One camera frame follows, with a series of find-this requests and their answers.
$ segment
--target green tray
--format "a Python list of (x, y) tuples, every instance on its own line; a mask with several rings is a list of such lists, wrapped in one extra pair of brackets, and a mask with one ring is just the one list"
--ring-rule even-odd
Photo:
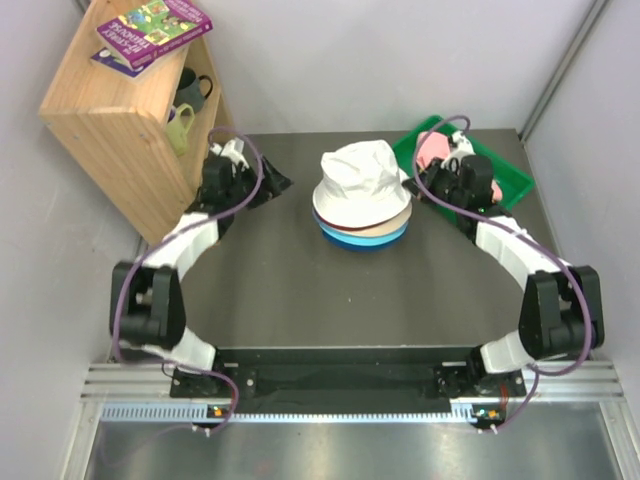
[[(393, 152), (396, 155), (398, 166), (404, 170), (407, 175), (413, 177), (413, 169), (411, 162), (413, 161), (413, 153), (416, 148), (418, 134), (425, 132), (442, 120), (439, 115), (432, 115), (424, 122), (418, 125), (410, 133), (402, 137), (393, 145)], [(459, 130), (457, 127), (447, 123), (438, 129), (438, 132), (447, 136), (452, 135)], [(500, 155), (482, 145), (472, 136), (468, 136), (473, 149), (478, 155), (484, 155), (491, 159), (493, 164), (494, 177), (500, 188), (502, 189), (502, 201), (500, 204), (508, 210), (518, 203), (527, 193), (533, 189), (535, 182), (533, 178), (524, 173), (519, 168), (514, 167)], [(455, 223), (456, 214), (446, 208), (438, 207), (441, 212)]]

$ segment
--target white bucket hat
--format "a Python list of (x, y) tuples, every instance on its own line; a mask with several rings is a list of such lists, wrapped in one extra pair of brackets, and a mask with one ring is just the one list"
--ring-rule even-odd
[(411, 201), (393, 150), (384, 140), (327, 152), (321, 165), (323, 178), (313, 191), (313, 206), (333, 225), (376, 225), (398, 215)]

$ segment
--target cable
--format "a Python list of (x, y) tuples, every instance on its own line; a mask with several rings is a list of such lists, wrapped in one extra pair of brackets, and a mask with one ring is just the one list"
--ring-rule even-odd
[(569, 271), (567, 266), (562, 262), (562, 260), (560, 260), (560, 258), (558, 258), (553, 252), (549, 251), (547, 248), (543, 247), (542, 245), (538, 244), (533, 240), (517, 235), (517, 232), (515, 232), (512, 228), (506, 225), (502, 225), (501, 223), (495, 222), (490, 218), (483, 217), (482, 215), (478, 215), (477, 213), (470, 212), (468, 210), (465, 210), (464, 208), (456, 207), (455, 205), (451, 205), (450, 203), (447, 203), (444, 200), (439, 199), (433, 193), (431, 193), (428, 188), (424, 186), (424, 184), (422, 183), (422, 180), (420, 179), (420, 172), (419, 172), (419, 165), (418, 165), (418, 152), (420, 151), (420, 149), (422, 148), (422, 145), (427, 141), (427, 139), (431, 136), (432, 133), (437, 131), (440, 127), (448, 123), (454, 122), (456, 120), (464, 120), (464, 122), (466, 123), (462, 131), (463, 135), (466, 136), (467, 133), (469, 132), (469, 128), (471, 127), (471, 120), (469, 120), (469, 117), (465, 115), (453, 115), (449, 118), (444, 118), (440, 120), (438, 123), (436, 123), (435, 125), (433, 125), (429, 130), (427, 130), (425, 135), (422, 136), (422, 139), (418, 141), (418, 144), (416, 145), (416, 149), (413, 154), (413, 161), (411, 163), (413, 168), (413, 176), (416, 180), (416, 184), (418, 188), (429, 200), (431, 200), (436, 205), (440, 205), (441, 207), (444, 207), (448, 210), (451, 210), (455, 213), (471, 218), (473, 220), (487, 223), (509, 234), (512, 234), (512, 235), (516, 234), (516, 237), (521, 242), (525, 243), (529, 247), (533, 248), (534, 250), (540, 252), (542, 255), (547, 257), (554, 265), (556, 265), (560, 269), (560, 271), (569, 280), (569, 284), (571, 285), (571, 288), (573, 288), (576, 298), (578, 299), (578, 304), (580, 305), (582, 318), (584, 320), (584, 332), (585, 332), (584, 343), (582, 345), (582, 351), (580, 352), (580, 355), (575, 360), (575, 362), (569, 365), (568, 367), (565, 367), (557, 371), (552, 371), (552, 372), (541, 370), (534, 364), (528, 365), (528, 367), (531, 370), (533, 370), (535, 373), (533, 385), (531, 386), (531, 389), (529, 390), (529, 393), (523, 400), (522, 404), (516, 409), (516, 411), (513, 412), (513, 414), (511, 414), (509, 418), (507, 418), (502, 425), (500, 425), (499, 427), (495, 427), (493, 429), (495, 433), (498, 433), (499, 431), (503, 430), (508, 425), (510, 425), (514, 419), (520, 416), (524, 408), (529, 404), (529, 402), (535, 395), (535, 392), (538, 388), (540, 375), (546, 375), (550, 377), (559, 377), (561, 375), (566, 375), (568, 373), (573, 372), (576, 368), (580, 367), (580, 365), (584, 363), (584, 361), (589, 356), (589, 350), (591, 349), (591, 342), (593, 337), (593, 332), (591, 330), (591, 315), (589, 313), (589, 307), (587, 306), (587, 300), (584, 297), (584, 293), (582, 292), (582, 289), (580, 288), (578, 281), (575, 279), (573, 274)]
[(166, 367), (167, 365), (170, 365), (170, 364), (167, 364), (167, 363), (165, 363), (165, 362), (162, 362), (162, 363), (160, 364), (160, 370), (162, 370), (162, 374), (163, 374), (165, 377), (168, 377), (168, 378), (170, 378), (171, 380), (173, 380), (173, 377), (172, 377), (171, 375), (169, 375), (169, 374), (167, 373), (167, 371), (164, 369), (164, 367)]
[[(171, 235), (167, 235), (165, 238), (162, 239), (162, 241), (160, 243), (158, 243), (157, 245), (149, 248), (145, 253), (143, 253), (142, 255), (140, 255), (139, 258), (137, 258), (134, 262), (133, 265), (131, 266), (131, 269), (129, 269), (129, 272), (127, 273), (127, 276), (124, 279), (124, 282), (122, 283), (122, 288), (120, 289), (120, 294), (118, 295), (118, 302), (116, 304), (116, 309), (114, 312), (114, 319), (113, 319), (113, 334), (112, 334), (112, 348), (113, 348), (113, 356), (115, 357), (115, 359), (122, 364), (126, 364), (127, 362), (125, 361), (125, 359), (122, 357), (122, 351), (120, 350), (120, 322), (122, 321), (122, 309), (124, 307), (124, 302), (125, 302), (125, 298), (127, 296), (127, 292), (129, 291), (129, 287), (131, 286), (131, 281), (133, 280), (134, 275), (136, 274), (136, 272), (138, 271), (138, 269), (142, 266), (142, 264), (144, 263), (144, 261), (149, 258), (149, 256), (153, 255), (155, 252), (157, 252), (158, 250), (166, 247), (168, 244), (170, 244), (173, 240), (175, 240), (176, 238), (178, 238), (180, 235), (193, 230), (195, 228), (199, 228), (203, 225), (206, 225), (208, 223), (211, 222), (215, 222), (218, 220), (221, 220), (223, 218), (227, 218), (231, 215), (236, 214), (237, 212), (239, 212), (240, 210), (242, 210), (244, 207), (246, 207), (249, 202), (251, 202), (251, 200), (253, 200), (253, 198), (256, 196), (256, 194), (258, 193), (258, 190), (260, 189), (260, 185), (262, 183), (262, 180), (264, 179), (264, 167), (262, 165), (262, 160), (261, 160), (261, 155), (260, 152), (258, 152), (258, 149), (256, 148), (256, 146), (254, 145), (254, 143), (251, 141), (251, 139), (249, 139), (249, 137), (237, 132), (235, 129), (231, 128), (231, 127), (215, 127), (213, 128), (208, 135), (208, 141), (209, 144), (213, 143), (213, 136), (216, 133), (219, 132), (224, 132), (224, 133), (231, 133), (232, 135), (237, 136), (238, 138), (240, 138), (241, 140), (243, 140), (247, 145), (249, 145), (249, 148), (251, 149), (251, 152), (253, 153), (256, 162), (258, 164), (258, 172), (257, 172), (257, 180), (256, 180), (256, 184), (253, 187), (253, 190), (251, 190), (251, 192), (249, 193), (249, 195), (247, 195), (247, 198), (245, 198), (242, 202), (240, 202), (238, 205), (236, 205), (235, 207), (232, 207), (222, 213), (218, 213), (216, 215), (212, 215), (204, 220), (201, 220), (199, 222), (193, 223), (185, 228), (183, 228), (182, 230), (178, 230), (177, 232), (172, 233)], [(224, 381), (225, 383), (227, 383), (232, 390), (232, 396), (231, 396), (231, 405), (229, 406), (229, 412), (227, 413), (227, 415), (222, 419), (222, 421), (220, 423), (218, 423), (214, 428), (212, 428), (210, 430), (210, 433), (217, 433), (220, 430), (222, 430), (228, 423), (229, 420), (231, 419), (231, 417), (233, 416), (236, 407), (238, 406), (238, 400), (240, 397), (240, 391), (238, 390), (238, 386), (233, 382), (233, 380), (231, 380), (228, 376), (222, 374), (222, 373), (218, 373), (218, 372), (214, 372), (213, 370), (204, 370), (204, 369), (200, 369), (200, 368), (194, 368), (192, 366), (189, 365), (181, 365), (179, 363), (173, 363), (170, 362), (167, 365), (175, 365), (176, 367), (184, 367), (185, 369), (189, 369), (191, 371), (195, 371), (198, 372), (202, 375), (207, 375), (209, 377), (214, 377), (214, 378), (218, 378), (222, 381)], [(174, 425), (170, 428), (166, 428), (160, 432), (158, 432), (157, 434), (153, 435), (151, 438), (145, 440), (142, 444), (138, 445), (137, 447), (135, 447), (131, 452), (129, 452), (127, 455), (125, 455), (124, 458), (118, 460), (117, 462), (110, 462), (107, 460), (105, 452), (104, 452), (104, 442), (101, 446), (100, 449), (100, 453), (101, 453), (101, 457), (102, 457), (102, 461), (105, 463), (105, 465), (107, 466), (112, 466), (112, 467), (117, 467), (119, 465), (122, 465), (124, 462), (126, 462), (134, 453), (136, 453), (138, 450), (140, 450), (141, 448), (143, 448), (144, 446), (146, 446), (147, 444), (149, 444), (150, 442), (154, 441), (155, 439), (157, 439), (158, 437), (164, 435), (165, 433), (169, 433), (172, 432), (174, 430), (179, 430), (182, 428), (191, 428), (188, 425)]]

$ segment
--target pink object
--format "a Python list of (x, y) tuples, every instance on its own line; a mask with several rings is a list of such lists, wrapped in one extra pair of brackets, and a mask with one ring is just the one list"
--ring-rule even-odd
[[(418, 143), (424, 138), (425, 133), (422, 132), (418, 135)], [(434, 132), (418, 150), (418, 166), (420, 169), (427, 168), (434, 158), (437, 157), (444, 160), (449, 156), (449, 153), (451, 153), (451, 148), (449, 147), (447, 136)]]
[(491, 180), (491, 189), (493, 190), (491, 200), (493, 203), (500, 203), (502, 201), (502, 189), (495, 180)]

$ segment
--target mug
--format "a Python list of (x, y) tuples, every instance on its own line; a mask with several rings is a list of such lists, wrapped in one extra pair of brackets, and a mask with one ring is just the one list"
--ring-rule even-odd
[[(202, 95), (200, 91), (200, 82), (207, 80), (209, 82), (209, 91)], [(213, 92), (213, 80), (208, 75), (196, 75), (190, 68), (182, 70), (180, 75), (180, 82), (178, 83), (178, 90), (176, 91), (176, 97), (173, 100), (173, 104), (177, 107), (183, 103), (188, 103), (193, 107), (193, 111), (198, 113), (204, 107), (204, 102), (209, 95)]]
[[(185, 111), (189, 112), (189, 118), (186, 123), (182, 120), (182, 113)], [(185, 153), (189, 148), (187, 133), (189, 133), (189, 129), (191, 128), (191, 125), (193, 125), (193, 121), (195, 119), (196, 113), (193, 111), (193, 107), (191, 105), (183, 103), (178, 108), (171, 107), (169, 123), (167, 123), (165, 131), (173, 151), (176, 152), (176, 155), (178, 156)]]

